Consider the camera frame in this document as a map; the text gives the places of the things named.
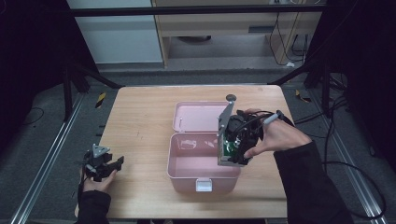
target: table top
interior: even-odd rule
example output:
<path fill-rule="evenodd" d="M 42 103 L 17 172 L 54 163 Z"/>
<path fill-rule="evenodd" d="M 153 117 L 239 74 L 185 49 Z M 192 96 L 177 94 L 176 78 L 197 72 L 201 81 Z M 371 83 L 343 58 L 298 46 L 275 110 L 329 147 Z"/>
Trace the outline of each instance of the table top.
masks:
<path fill-rule="evenodd" d="M 278 86 L 155 86 L 125 87 L 118 92 L 101 146 L 110 147 L 113 161 L 125 157 L 110 186 L 109 218 L 257 218 L 286 217 L 283 185 L 272 152 L 243 167 L 231 193 L 179 193 L 167 174 L 173 117 L 178 102 L 226 101 L 233 108 L 280 109 L 291 118 Z"/>

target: container handle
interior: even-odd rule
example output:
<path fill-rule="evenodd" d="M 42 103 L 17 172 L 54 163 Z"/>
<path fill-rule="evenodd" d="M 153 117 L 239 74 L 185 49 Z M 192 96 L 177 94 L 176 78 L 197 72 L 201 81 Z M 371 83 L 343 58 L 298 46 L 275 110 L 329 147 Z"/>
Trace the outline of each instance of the container handle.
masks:
<path fill-rule="evenodd" d="M 210 178 L 198 178 L 195 186 L 197 192 L 211 192 L 212 180 Z"/>

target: gray floor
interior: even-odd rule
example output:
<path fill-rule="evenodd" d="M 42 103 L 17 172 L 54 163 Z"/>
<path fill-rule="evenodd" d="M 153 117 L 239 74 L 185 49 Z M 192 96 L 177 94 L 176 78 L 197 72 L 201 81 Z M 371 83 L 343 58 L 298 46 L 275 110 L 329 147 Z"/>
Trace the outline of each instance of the gray floor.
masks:
<path fill-rule="evenodd" d="M 212 36 L 206 42 L 194 39 L 174 38 L 170 51 L 170 60 L 166 68 L 138 67 L 133 71 L 103 73 L 105 77 L 127 86 L 136 85 L 195 85 L 195 84 L 264 84 L 285 76 L 293 68 L 276 64 L 266 39 L 262 35 L 253 36 Z M 285 98 L 294 120 L 318 113 L 315 102 L 307 103 L 296 97 L 295 90 L 304 91 L 300 75 L 282 86 Z M 112 90 L 93 79 L 89 79 L 92 87 L 88 94 L 77 94 L 74 99 L 82 97 L 81 109 L 73 123 L 59 155 L 51 166 L 48 178 L 40 189 L 35 205 L 31 208 L 30 221 L 47 220 L 48 223 L 75 221 L 76 194 L 78 186 L 78 168 L 76 162 L 81 161 L 84 152 L 93 143 L 98 144 L 103 126 L 110 113 L 117 90 Z M 101 108 L 94 108 L 101 92 L 106 92 L 106 99 Z M 312 99 L 319 99 L 320 86 L 310 90 Z M 342 93 L 332 91 L 335 99 Z M 9 145 L 0 163 L 0 223 L 8 223 L 22 203 L 35 175 L 45 160 L 52 142 L 63 125 L 64 100 L 62 86 L 56 86 L 37 95 L 34 109 L 21 126 L 19 133 Z M 297 125 L 302 131 L 313 134 L 318 148 L 323 154 L 327 127 L 323 118 L 314 119 Z M 353 114 L 347 112 L 347 106 L 337 109 L 334 113 L 337 133 L 341 136 L 346 151 L 357 166 L 381 188 L 388 203 L 385 219 L 388 223 L 396 223 L 396 201 L 393 190 L 396 189 L 396 174 L 388 164 L 374 158 L 368 153 L 361 129 L 356 124 Z M 329 144 L 329 159 L 339 161 L 338 146 L 334 141 Z M 355 212 L 365 214 L 361 198 L 352 186 L 346 169 L 332 165 L 328 169 L 329 176 L 343 195 L 347 206 Z M 376 193 L 372 190 L 377 202 Z M 357 223 L 387 223 L 363 220 L 356 217 Z M 286 220 L 272 219 L 270 223 L 286 223 Z"/>

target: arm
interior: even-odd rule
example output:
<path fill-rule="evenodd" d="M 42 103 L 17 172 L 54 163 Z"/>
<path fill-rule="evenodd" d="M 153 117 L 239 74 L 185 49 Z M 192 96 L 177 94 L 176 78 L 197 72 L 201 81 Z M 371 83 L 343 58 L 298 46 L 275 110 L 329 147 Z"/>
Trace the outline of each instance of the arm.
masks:
<path fill-rule="evenodd" d="M 106 214 L 110 206 L 110 195 L 98 190 L 85 191 L 81 194 L 77 224 L 108 223 Z"/>
<path fill-rule="evenodd" d="M 337 188 L 324 173 L 315 142 L 274 153 L 292 223 L 353 223 Z"/>
<path fill-rule="evenodd" d="M 78 221 L 76 224 L 102 224 L 108 223 L 106 214 L 110 206 L 111 197 L 107 194 L 110 183 L 116 176 L 117 170 L 96 182 L 89 178 L 84 181 L 83 192 L 78 203 Z"/>
<path fill-rule="evenodd" d="M 249 109 L 255 113 L 260 109 Z M 353 223 L 337 188 L 324 173 L 317 145 L 308 136 L 282 120 L 263 125 L 262 142 L 245 158 L 274 151 L 288 202 L 290 224 Z"/>

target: person's right hand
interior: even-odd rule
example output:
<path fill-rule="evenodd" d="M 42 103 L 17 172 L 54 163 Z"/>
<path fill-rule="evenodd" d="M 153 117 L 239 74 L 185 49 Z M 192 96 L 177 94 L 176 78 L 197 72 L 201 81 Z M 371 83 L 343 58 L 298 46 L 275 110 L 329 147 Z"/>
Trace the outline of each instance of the person's right hand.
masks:
<path fill-rule="evenodd" d="M 107 193 L 108 187 L 110 186 L 111 182 L 116 177 L 116 173 L 117 173 L 117 170 L 114 170 L 113 172 L 111 172 L 109 177 L 103 178 L 102 182 L 96 182 L 96 181 L 93 181 L 92 178 L 87 178 L 84 181 L 84 188 L 82 191 L 85 192 L 85 191 L 90 191 L 90 190 L 99 190 L 104 193 Z"/>
<path fill-rule="evenodd" d="M 256 113 L 258 111 L 261 110 L 248 109 L 245 113 Z M 268 125 L 262 126 L 262 128 L 264 131 L 262 141 L 249 149 L 244 155 L 245 158 L 259 155 L 264 151 L 280 151 L 300 147 L 312 141 L 306 134 L 280 119 L 276 119 Z"/>

